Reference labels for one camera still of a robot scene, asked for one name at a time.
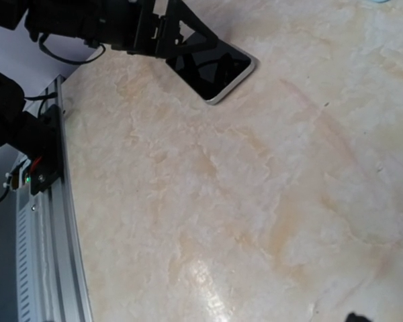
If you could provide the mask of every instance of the black smartphone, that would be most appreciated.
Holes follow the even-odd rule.
[[[199,44],[198,33],[186,44]],[[256,59],[218,40],[215,49],[166,59],[166,63],[208,104],[215,105],[255,69]]]

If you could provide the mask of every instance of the white wall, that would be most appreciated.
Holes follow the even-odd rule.
[[[71,60],[85,60],[93,53],[79,39],[50,36],[46,44]],[[15,31],[0,28],[0,72],[16,81],[26,96],[39,95],[59,74],[67,77],[75,68],[42,53],[29,38],[24,20]]]

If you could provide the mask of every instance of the gray floor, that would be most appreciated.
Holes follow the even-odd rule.
[[[16,156],[17,152],[8,146],[0,149],[0,195],[5,173],[11,170]],[[15,209],[15,194],[9,193],[0,204],[0,322],[17,321]]]

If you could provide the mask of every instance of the metal frame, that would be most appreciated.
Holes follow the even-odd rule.
[[[60,76],[46,90],[45,94],[58,93],[55,100],[48,102],[49,105],[62,108],[62,82]],[[36,106],[31,106],[28,111],[33,113],[34,109]],[[19,322],[93,321],[77,233],[62,117],[61,126],[64,177],[55,181],[45,193],[34,197],[29,185],[23,185],[23,178],[19,179],[22,186],[17,191]],[[22,155],[16,163],[21,161],[24,161]]]

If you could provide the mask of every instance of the beige marble surface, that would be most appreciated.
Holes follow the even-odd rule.
[[[222,104],[108,51],[64,84],[95,322],[403,321],[403,0],[188,0]]]

